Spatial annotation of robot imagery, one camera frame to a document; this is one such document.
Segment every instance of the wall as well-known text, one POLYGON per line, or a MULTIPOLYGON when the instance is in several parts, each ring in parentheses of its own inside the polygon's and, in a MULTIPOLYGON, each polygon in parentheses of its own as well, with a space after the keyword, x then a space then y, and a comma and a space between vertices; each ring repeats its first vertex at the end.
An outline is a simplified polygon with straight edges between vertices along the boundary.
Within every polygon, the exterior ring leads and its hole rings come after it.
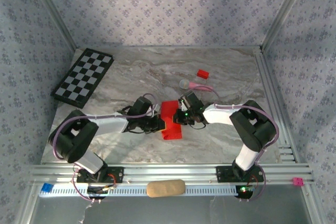
POLYGON ((284 0, 52 0, 78 47, 260 45, 284 0))
POLYGON ((0 223, 12 223, 54 118, 51 89, 72 53, 40 0, 0 0, 0 223))
POLYGON ((297 0, 270 47, 294 141, 336 223, 336 0, 297 0))

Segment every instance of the marble table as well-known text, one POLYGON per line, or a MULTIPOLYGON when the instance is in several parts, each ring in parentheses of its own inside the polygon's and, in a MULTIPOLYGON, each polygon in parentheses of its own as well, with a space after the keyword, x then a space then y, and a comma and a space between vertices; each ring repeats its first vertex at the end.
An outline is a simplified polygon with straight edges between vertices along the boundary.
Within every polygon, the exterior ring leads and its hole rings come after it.
MULTIPOLYGON (((254 55, 248 50, 227 48, 129 47, 99 49, 114 57, 114 63, 82 109, 87 114, 113 113, 133 104, 147 92, 159 101, 177 100, 185 91, 181 79, 197 81, 198 69, 210 72, 203 84, 215 88, 222 104, 257 101, 266 112, 269 106, 254 55)), ((83 52, 77 49, 73 63, 83 52)), ((211 92, 196 91, 203 102, 216 101, 211 92)), ((60 103, 51 132, 75 107, 60 103)), ((182 126, 183 139, 165 141, 153 134, 108 133, 92 140, 89 148, 107 163, 231 163, 243 145, 235 128, 210 124, 194 130, 182 126)), ((261 157, 262 163, 280 163, 275 145, 261 157)), ((42 163, 58 162, 46 145, 42 163)))

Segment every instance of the black and white chessboard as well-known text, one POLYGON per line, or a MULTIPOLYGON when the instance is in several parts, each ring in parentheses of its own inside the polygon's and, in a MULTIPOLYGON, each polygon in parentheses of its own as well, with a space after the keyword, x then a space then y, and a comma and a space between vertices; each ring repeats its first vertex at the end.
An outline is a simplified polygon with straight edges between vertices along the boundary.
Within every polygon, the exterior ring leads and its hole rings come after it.
POLYGON ((85 49, 51 95, 82 109, 112 63, 111 55, 85 49))

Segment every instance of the blue block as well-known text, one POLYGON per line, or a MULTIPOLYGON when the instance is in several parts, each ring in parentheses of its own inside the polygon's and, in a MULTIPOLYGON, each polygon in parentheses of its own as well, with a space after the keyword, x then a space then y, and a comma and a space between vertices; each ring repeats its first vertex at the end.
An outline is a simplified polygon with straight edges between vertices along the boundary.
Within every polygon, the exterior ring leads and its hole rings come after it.
POLYGON ((49 193, 49 192, 51 192, 53 187, 54 187, 54 185, 44 183, 41 191, 45 191, 46 193, 49 193))

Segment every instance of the aluminum frame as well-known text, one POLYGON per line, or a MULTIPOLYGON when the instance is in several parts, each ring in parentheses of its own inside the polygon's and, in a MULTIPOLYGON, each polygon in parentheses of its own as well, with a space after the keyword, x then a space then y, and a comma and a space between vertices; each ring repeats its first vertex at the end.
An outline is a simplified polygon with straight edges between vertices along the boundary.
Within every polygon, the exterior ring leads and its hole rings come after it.
MULTIPOLYGON (((110 164, 124 169, 124 180, 118 187, 138 188, 148 182, 165 179, 183 179, 187 186, 219 186, 243 185, 244 183, 218 183, 216 166, 231 164, 110 164)), ((308 164, 262 164, 268 185, 290 185, 293 177, 302 177, 306 186, 313 185, 313 176, 308 164)), ((31 170, 30 185, 22 198, 22 205, 17 213, 17 224, 30 223, 35 214, 35 203, 43 183, 69 185, 73 175, 73 165, 67 163, 46 163, 36 165, 31 170)), ((313 223, 323 223, 309 211, 313 223)))
POLYGON ((55 23, 55 26, 57 27, 59 33, 63 37, 65 43, 69 47, 69 49, 72 52, 75 52, 76 50, 76 43, 74 39, 72 38, 66 24, 64 23, 60 13, 57 11, 56 6, 54 5, 52 0, 41 0, 45 6, 45 8, 48 10, 49 15, 51 16, 52 20, 55 23))
MULTIPOLYGON (((283 146, 290 146, 292 155, 297 163, 300 163, 300 156, 293 140, 291 131, 289 130, 290 122, 287 112, 282 108, 282 96, 275 88, 276 79, 273 74, 270 74, 270 66, 265 55, 260 49, 255 49, 257 65, 259 68, 261 80, 264 85, 266 98, 271 109, 271 115, 276 120, 279 126, 280 137, 278 143, 283 146)), ((308 211, 313 223, 328 223, 327 215, 323 210, 321 199, 318 195, 315 184, 305 185, 302 187, 304 199, 306 201, 308 211)))
POLYGON ((282 28, 282 25, 285 23, 290 10, 294 6, 297 0, 283 0, 283 3, 277 13, 277 16, 273 20, 270 28, 268 29, 264 40, 262 41, 263 53, 266 53, 275 38, 277 37, 279 31, 282 28))
MULTIPOLYGON (((275 89, 275 79, 269 72, 269 66, 265 56, 259 47, 244 47, 251 49, 256 57, 260 77, 265 88, 265 94, 270 106, 271 115, 275 118, 280 129, 278 140, 281 164, 262 164, 267 177, 268 185, 289 185, 293 177, 302 177, 305 185, 302 193, 309 211, 312 223, 327 223, 327 217, 323 211, 319 199, 312 171, 308 164, 300 163, 300 158, 291 132, 286 122, 286 112, 280 106, 281 94, 275 89)), ((150 181, 165 179, 183 179, 186 185, 218 186, 215 167, 230 164, 111 164, 125 167, 123 186, 144 186, 150 181)), ((36 165, 32 169, 31 185, 23 197, 23 204, 17 215, 17 224, 29 223, 34 214, 34 205, 43 183, 67 184, 71 180, 73 166, 67 163, 44 163, 36 165)))

